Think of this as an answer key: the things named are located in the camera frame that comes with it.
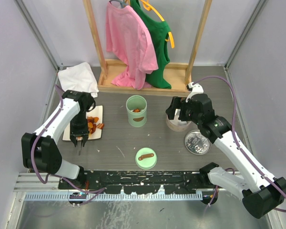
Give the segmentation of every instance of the white cable tray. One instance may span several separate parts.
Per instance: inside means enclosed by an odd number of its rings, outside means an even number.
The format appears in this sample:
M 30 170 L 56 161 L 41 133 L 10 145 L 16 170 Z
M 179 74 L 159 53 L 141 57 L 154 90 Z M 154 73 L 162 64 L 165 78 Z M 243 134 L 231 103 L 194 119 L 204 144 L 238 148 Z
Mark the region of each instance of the white cable tray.
M 89 194 L 86 199 L 70 199 L 72 192 L 28 192 L 25 195 L 25 201 L 86 201 L 95 194 Z M 202 200 L 202 192 L 196 191 L 196 194 L 170 194 L 164 192 L 156 194 L 99 194 L 93 201 L 174 201 L 174 200 Z

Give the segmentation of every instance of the pink shirt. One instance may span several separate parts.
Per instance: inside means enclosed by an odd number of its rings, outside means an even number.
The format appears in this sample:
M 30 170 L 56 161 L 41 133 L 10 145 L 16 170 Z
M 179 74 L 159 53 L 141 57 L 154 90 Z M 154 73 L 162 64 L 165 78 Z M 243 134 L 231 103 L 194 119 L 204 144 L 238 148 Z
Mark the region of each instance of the pink shirt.
M 158 69 L 157 58 L 150 33 L 131 6 L 118 9 L 107 3 L 106 38 L 107 51 L 127 65 L 111 83 L 139 90 L 151 87 L 145 76 Z

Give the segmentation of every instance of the floor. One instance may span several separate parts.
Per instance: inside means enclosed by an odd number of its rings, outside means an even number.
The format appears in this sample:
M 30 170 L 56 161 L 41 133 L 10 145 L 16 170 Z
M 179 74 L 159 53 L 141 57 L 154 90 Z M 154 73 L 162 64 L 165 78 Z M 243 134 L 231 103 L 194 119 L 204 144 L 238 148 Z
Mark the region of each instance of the floor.
M 93 67 L 92 71 L 99 78 L 100 67 Z M 219 75 L 225 78 L 222 66 L 194 67 L 192 80 L 198 80 L 209 75 Z M 204 92 L 212 99 L 213 108 L 219 116 L 232 121 L 233 101 L 228 86 L 218 79 L 207 79 L 200 83 Z M 129 94 L 99 93 L 97 105 L 103 105 L 102 138 L 88 141 L 85 147 L 75 148 L 72 142 L 60 140 L 58 147 L 62 157 L 85 169 L 137 170 L 134 157 L 143 147 L 152 148 L 158 157 L 154 170 L 199 170 L 210 162 L 221 167 L 234 167 L 230 160 L 215 146 L 202 156 L 191 154 L 184 146 L 185 135 L 193 129 L 194 124 L 184 132 L 174 132 L 165 123 L 165 110 L 170 105 L 171 97 L 151 96 L 147 101 L 147 123 L 143 127 L 135 128 L 129 125 L 125 108 Z M 53 111 L 59 99 L 56 96 L 52 104 Z M 236 131 L 243 139 L 241 128 L 237 122 Z
M 210 208 L 200 201 L 25 201 L 17 229 L 269 229 L 227 191 Z

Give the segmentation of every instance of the metal dish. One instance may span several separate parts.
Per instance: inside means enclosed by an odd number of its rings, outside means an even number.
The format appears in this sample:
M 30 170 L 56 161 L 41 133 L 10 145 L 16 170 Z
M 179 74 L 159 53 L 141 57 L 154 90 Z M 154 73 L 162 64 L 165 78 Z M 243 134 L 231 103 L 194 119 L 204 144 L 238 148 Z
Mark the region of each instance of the metal dish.
M 204 155 L 211 148 L 210 140 L 204 137 L 199 130 L 190 131 L 185 136 L 184 143 L 187 150 L 196 155 Z

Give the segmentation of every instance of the white cloth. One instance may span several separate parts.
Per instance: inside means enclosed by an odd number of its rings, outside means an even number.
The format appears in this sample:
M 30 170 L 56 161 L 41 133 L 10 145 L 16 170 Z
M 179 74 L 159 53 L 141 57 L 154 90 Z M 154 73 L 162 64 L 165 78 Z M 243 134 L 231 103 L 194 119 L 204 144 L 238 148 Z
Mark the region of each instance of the white cloth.
M 99 89 L 91 67 L 87 62 L 59 71 L 58 78 L 64 91 L 89 92 L 93 98 L 97 97 Z

